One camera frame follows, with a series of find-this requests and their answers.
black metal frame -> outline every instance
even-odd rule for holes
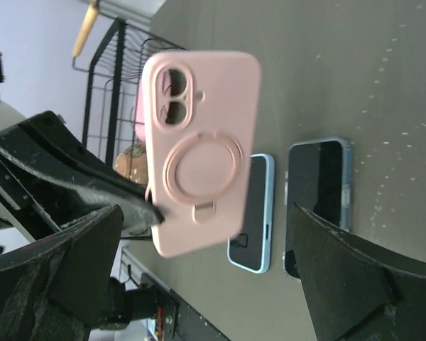
[[[183,48],[132,26],[124,20],[116,19],[99,44],[88,70],[77,67],[76,58],[72,62],[75,70],[88,72],[82,144],[108,166],[113,165],[116,155],[122,151],[121,143],[129,147],[137,140],[135,132],[128,138],[122,134],[122,124],[132,126],[139,124],[133,116],[124,117],[125,101],[131,97],[133,103],[136,103],[134,97],[143,66],[152,54],[162,50],[183,50]],[[99,79],[102,79],[102,86],[97,85],[100,82]],[[99,132],[94,134],[91,125],[92,105],[94,92],[98,90],[103,92],[102,109]],[[108,102],[110,102],[109,117],[106,113]],[[97,140],[97,150],[89,143],[92,139]]]

ring stand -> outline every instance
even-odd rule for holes
[[[202,148],[203,145],[213,143],[224,147],[228,155],[210,155],[216,157],[218,162],[222,158],[231,158],[231,169],[229,175],[223,183],[218,183],[218,190],[204,195],[190,193],[183,188],[180,181],[180,163],[186,159],[188,152],[195,148]],[[210,220],[214,216],[215,202],[227,192],[234,184],[234,181],[243,166],[241,148],[232,137],[222,133],[199,133],[182,140],[169,154],[164,169],[164,186],[169,195],[176,201],[186,205],[192,205],[192,220],[198,224]]]

phone screen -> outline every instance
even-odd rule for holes
[[[251,158],[248,195],[241,234],[230,240],[229,257],[248,269],[261,268],[264,238],[264,205],[266,203],[266,159]]]
[[[296,203],[340,226],[343,162],[343,146],[338,141],[300,144],[289,152],[284,267],[292,277],[300,278],[292,246],[293,227],[288,219],[290,210]]]

wire basket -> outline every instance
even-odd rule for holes
[[[72,62],[75,70],[88,72],[82,144],[108,166],[138,142],[135,125],[143,124],[134,114],[138,82],[147,59],[164,50],[184,49],[116,19],[88,70],[77,67],[76,58]]]

tabletop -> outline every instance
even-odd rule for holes
[[[171,260],[131,246],[225,335],[315,340],[281,259],[295,142],[349,140],[351,232],[426,261],[426,0],[167,0],[152,32],[190,50],[246,51],[263,68],[254,152],[277,163],[269,272],[232,266],[225,245]]]

